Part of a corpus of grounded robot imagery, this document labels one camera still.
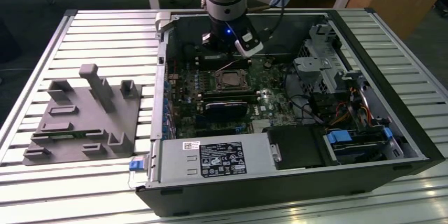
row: aluminum extrusion table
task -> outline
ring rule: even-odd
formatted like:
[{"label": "aluminum extrusion table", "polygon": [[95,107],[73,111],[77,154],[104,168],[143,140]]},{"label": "aluminum extrusion table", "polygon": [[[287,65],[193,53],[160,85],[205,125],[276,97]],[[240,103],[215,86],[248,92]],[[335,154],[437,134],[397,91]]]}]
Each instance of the aluminum extrusion table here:
[{"label": "aluminum extrusion table", "polygon": [[[149,151],[155,65],[159,50],[156,10],[67,12],[0,130],[1,223],[415,223],[448,218],[448,161],[401,177],[371,193],[160,218],[129,188],[129,158],[40,166],[21,165],[23,152],[49,101],[52,79],[77,77],[83,63],[100,66],[111,85],[133,79],[144,85],[135,154]],[[396,92],[439,150],[448,156],[448,94],[376,14],[340,10]],[[357,69],[351,53],[343,50]]]}]

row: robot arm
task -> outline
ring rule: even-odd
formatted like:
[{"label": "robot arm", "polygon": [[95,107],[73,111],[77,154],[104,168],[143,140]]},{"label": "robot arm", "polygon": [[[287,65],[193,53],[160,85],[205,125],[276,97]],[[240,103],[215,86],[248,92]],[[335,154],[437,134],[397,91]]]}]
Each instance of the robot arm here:
[{"label": "robot arm", "polygon": [[[259,0],[281,6],[289,0]],[[231,53],[236,50],[251,57],[263,49],[263,41],[247,18],[247,0],[205,0],[212,31],[203,35],[203,45],[215,51]]]}]

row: motherboard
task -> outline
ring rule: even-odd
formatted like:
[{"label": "motherboard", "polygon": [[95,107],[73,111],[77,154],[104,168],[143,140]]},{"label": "motherboard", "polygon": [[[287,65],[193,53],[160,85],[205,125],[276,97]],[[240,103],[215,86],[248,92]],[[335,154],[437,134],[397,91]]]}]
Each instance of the motherboard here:
[{"label": "motherboard", "polygon": [[176,138],[260,133],[296,124],[284,76],[284,64],[271,57],[237,58],[228,67],[205,57],[184,64],[169,75]]}]

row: power supply label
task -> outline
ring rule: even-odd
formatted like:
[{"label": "power supply label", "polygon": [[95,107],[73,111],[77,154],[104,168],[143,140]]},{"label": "power supply label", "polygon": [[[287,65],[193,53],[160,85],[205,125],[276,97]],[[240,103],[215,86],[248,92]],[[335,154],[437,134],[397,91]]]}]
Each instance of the power supply label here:
[{"label": "power supply label", "polygon": [[204,178],[247,173],[241,142],[200,145]]}]

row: blue latch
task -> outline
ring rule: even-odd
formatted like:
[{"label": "blue latch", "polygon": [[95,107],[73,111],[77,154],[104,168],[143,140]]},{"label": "blue latch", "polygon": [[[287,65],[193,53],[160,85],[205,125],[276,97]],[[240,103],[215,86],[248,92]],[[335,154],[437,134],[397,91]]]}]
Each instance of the blue latch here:
[{"label": "blue latch", "polygon": [[327,138],[331,144],[352,141],[352,137],[348,131],[332,131],[327,135]]},{"label": "blue latch", "polygon": [[391,139],[393,137],[393,134],[389,128],[384,128],[383,132],[384,132],[387,139]]},{"label": "blue latch", "polygon": [[144,157],[133,157],[132,161],[129,162],[129,171],[135,172],[137,170],[145,169],[145,161]]}]

